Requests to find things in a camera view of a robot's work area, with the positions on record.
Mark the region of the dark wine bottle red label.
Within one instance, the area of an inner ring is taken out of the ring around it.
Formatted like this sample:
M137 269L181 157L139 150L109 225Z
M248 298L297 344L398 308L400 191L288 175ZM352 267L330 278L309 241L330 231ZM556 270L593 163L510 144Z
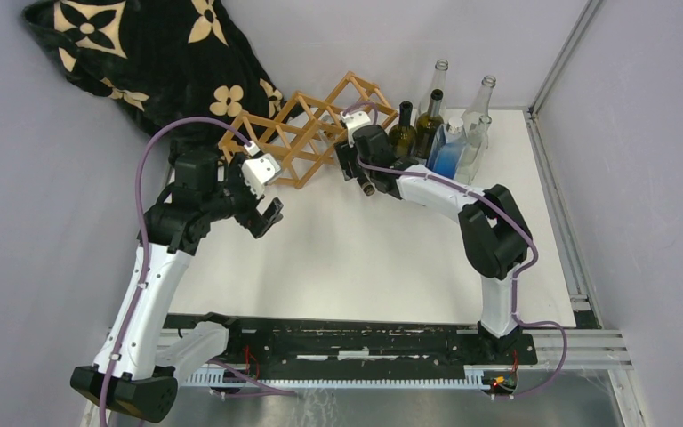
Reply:
M416 131L412 126L413 104L402 101L399 104L398 121L389 131L389 144L397 157L407 156L414 144Z

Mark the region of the dark green wine bottle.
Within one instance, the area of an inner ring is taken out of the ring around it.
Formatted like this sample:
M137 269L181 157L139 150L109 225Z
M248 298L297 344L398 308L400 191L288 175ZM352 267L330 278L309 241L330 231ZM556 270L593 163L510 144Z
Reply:
M429 105L421 113L415 123L416 138L412 148L412 155L419 161L426 163L430 157L433 141L438 128L444 123L441 116L443 91L434 89L430 93Z

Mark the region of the blue glass bottle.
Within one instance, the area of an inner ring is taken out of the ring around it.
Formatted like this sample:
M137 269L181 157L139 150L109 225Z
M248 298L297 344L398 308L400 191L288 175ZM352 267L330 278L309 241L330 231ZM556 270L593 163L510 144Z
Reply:
M446 178L454 178L466 144L463 120L450 117L435 132L426 167Z

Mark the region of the small clear bottle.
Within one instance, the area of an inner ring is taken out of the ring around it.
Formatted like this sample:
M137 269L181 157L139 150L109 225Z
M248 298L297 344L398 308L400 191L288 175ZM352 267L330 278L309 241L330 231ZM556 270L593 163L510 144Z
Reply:
M492 124L489 115L482 115L474 128L467 133L467 141L457 166L454 179L462 184L472 184L488 147L488 129Z

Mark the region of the clear bottle with black label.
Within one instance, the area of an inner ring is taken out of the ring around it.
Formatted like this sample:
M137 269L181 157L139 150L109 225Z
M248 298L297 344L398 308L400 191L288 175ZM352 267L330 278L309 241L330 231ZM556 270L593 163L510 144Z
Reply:
M415 116L414 122L417 122L421 115L428 111L430 105L431 94L434 90L440 90L442 92L442 100L438 110L438 114L441 117L445 116L445 105L446 101L446 73L449 68L449 62L446 59L438 59L434 65L433 75L430 81L428 89L422 94L418 100L417 107L418 112Z

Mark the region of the tall clear glass bottle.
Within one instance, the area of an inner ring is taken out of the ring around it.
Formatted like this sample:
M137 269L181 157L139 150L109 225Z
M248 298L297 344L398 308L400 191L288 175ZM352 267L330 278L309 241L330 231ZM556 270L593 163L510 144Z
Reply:
M466 133L474 129L482 116L487 116L490 100L496 85L496 77L493 75L484 76L481 86L473 99L472 103L462 113L463 128Z

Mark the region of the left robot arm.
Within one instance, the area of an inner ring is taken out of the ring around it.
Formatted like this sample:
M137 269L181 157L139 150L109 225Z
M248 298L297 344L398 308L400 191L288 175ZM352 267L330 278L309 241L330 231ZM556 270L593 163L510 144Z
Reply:
M277 198L258 209L280 174L278 161L258 149L230 161L208 150L175 160L171 181L140 216L136 261L114 325L92 364L75 367L72 389L101 411L159 423L180 385L207 360L242 355L237 319L213 313L167 349L157 346L175 291L212 224L232 218L261 238L281 220Z

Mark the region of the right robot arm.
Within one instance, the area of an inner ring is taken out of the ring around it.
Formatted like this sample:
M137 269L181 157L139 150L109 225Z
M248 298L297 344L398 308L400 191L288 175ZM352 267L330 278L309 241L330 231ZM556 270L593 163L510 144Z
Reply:
M538 258L510 191L499 184L490 189L460 184L413 157L396 156L379 125L363 125L333 147L346 179L371 184L458 224L466 258L482 285L478 352L490 363L509 357L524 326L517 314L518 275Z

